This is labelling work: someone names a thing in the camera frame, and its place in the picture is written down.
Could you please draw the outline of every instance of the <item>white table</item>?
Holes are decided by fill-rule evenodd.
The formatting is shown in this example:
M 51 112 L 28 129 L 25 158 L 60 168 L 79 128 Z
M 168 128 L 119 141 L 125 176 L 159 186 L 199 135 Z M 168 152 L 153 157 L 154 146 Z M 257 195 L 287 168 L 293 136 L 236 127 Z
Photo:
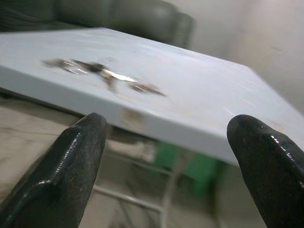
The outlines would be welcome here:
M 157 85 L 167 97 L 117 93 L 96 75 L 73 75 L 42 60 L 98 61 Z M 250 68 L 109 29 L 0 35 L 0 86 L 108 123 L 236 164 L 226 127 L 252 115 L 304 149 L 304 118 Z

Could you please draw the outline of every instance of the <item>sofa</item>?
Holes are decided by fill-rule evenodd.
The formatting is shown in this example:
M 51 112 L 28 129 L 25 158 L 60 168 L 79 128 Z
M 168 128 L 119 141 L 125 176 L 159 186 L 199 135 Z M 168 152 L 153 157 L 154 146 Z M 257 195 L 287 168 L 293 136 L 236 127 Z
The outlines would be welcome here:
M 193 19 L 162 0 L 1 0 L 0 31 L 104 27 L 187 48 Z

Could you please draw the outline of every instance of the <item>metal frame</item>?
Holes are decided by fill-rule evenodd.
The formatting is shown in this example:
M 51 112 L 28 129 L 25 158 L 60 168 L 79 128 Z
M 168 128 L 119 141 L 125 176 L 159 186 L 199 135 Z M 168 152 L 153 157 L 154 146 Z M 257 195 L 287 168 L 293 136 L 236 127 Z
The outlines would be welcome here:
M 108 135 L 111 133 L 112 133 L 112 128 L 109 127 Z M 160 173 L 164 173 L 169 176 L 169 180 L 166 185 L 166 189 L 165 189 L 165 192 L 164 192 L 164 195 L 162 198 L 161 205 L 153 204 L 153 203 L 144 201 L 142 199 L 139 199 L 139 198 L 136 198 L 133 196 L 129 196 L 129 195 L 126 195 L 126 194 L 123 194 L 120 192 L 109 190 L 107 188 L 97 185 L 96 183 L 93 187 L 94 190 L 96 190 L 102 194 L 105 194 L 105 195 L 108 195 L 108 196 L 111 196 L 114 198 L 119 198 L 121 200 L 125 200 L 127 202 L 137 204 L 137 205 L 143 206 L 145 208 L 149 208 L 149 209 L 159 212 L 161 214 L 161 228 L 166 228 L 168 216 L 170 213 L 172 197 L 175 192 L 176 182 L 177 182 L 178 178 L 180 177 L 180 175 L 182 174 L 183 170 L 187 167 L 188 163 L 191 161 L 191 159 L 193 157 L 192 153 L 180 150 L 177 160 L 175 162 L 175 166 L 172 171 L 167 171 L 165 169 L 156 168 L 156 167 L 153 167 L 152 165 L 148 165 L 148 164 L 140 162 L 140 161 L 134 161 L 134 160 L 126 158 L 124 156 L 111 153 L 108 151 L 107 146 L 105 147 L 104 155 L 110 156 L 112 158 L 119 159 L 119 160 L 122 160 L 125 162 L 133 163 L 133 164 L 136 164 L 138 166 L 141 166 L 141 167 L 149 169 L 149 170 L 154 170 L 154 171 L 157 171 Z

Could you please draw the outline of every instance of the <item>metal object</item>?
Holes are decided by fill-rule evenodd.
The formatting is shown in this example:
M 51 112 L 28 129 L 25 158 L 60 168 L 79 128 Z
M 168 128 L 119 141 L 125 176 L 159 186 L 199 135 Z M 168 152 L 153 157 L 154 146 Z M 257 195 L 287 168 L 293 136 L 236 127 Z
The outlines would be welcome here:
M 71 61 L 66 61 L 63 59 L 55 59 L 55 60 L 45 60 L 43 62 L 50 67 L 60 67 L 73 74 L 86 74 L 87 72 L 85 70 L 91 73 L 99 74 L 103 78 L 103 80 L 107 83 L 108 89 L 112 92 L 115 92 L 116 80 L 120 80 L 120 81 L 129 82 L 130 88 L 138 92 L 150 92 L 150 93 L 166 96 L 164 93 L 159 91 L 159 89 L 156 86 L 152 84 L 141 84 L 131 77 L 114 73 L 109 69 L 107 69 L 105 65 L 102 65 L 100 63 L 96 63 L 96 62 L 86 63 L 75 59 L 71 59 Z
M 49 67 L 59 67 L 63 70 L 66 70 L 72 74 L 87 74 L 88 72 L 84 71 L 82 67 L 73 61 L 66 61 L 64 59 L 54 59 L 54 60 L 43 60 L 44 64 Z
M 151 85 L 151 84 L 145 85 L 145 84 L 135 82 L 135 83 L 130 84 L 130 86 L 132 89 L 139 91 L 139 92 L 150 92 L 150 93 L 166 96 L 164 93 L 160 92 L 156 86 Z

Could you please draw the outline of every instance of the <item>wall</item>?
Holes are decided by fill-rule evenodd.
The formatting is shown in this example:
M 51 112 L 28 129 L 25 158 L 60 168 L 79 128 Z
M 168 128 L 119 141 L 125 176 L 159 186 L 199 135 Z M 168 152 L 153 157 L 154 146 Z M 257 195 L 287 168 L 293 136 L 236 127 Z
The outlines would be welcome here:
M 259 73 L 304 114 L 304 1 L 255 0 L 228 60 Z
M 251 0 L 165 0 L 196 20 L 191 49 L 224 58 Z

